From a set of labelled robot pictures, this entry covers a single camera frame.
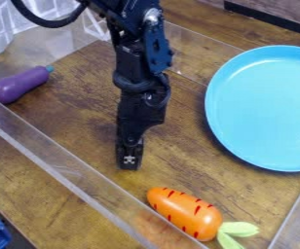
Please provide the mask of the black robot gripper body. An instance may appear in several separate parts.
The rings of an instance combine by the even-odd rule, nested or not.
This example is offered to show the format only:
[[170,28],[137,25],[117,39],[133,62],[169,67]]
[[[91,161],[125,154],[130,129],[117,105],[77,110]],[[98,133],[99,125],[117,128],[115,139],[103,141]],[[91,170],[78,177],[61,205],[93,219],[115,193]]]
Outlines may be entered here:
[[167,90],[154,87],[143,92],[122,91],[118,105],[119,147],[135,147],[146,130],[165,122]]

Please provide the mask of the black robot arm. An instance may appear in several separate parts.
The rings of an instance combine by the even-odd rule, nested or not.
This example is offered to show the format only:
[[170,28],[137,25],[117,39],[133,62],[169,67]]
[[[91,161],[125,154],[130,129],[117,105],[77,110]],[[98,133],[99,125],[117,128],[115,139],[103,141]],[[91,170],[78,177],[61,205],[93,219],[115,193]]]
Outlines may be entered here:
[[106,20],[117,53],[113,82],[121,89],[117,117],[117,164],[135,170],[143,155],[143,133],[165,122],[171,97],[169,76],[174,52],[165,34],[159,0],[77,0]]

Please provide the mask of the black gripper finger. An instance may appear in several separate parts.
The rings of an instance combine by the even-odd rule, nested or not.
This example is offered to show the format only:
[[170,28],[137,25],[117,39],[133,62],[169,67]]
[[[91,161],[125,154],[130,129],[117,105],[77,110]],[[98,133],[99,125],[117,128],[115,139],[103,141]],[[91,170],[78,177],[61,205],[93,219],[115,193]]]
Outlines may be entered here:
[[117,141],[117,164],[119,169],[137,170],[141,167],[143,156],[143,139],[139,139],[135,146],[126,146],[122,140]]

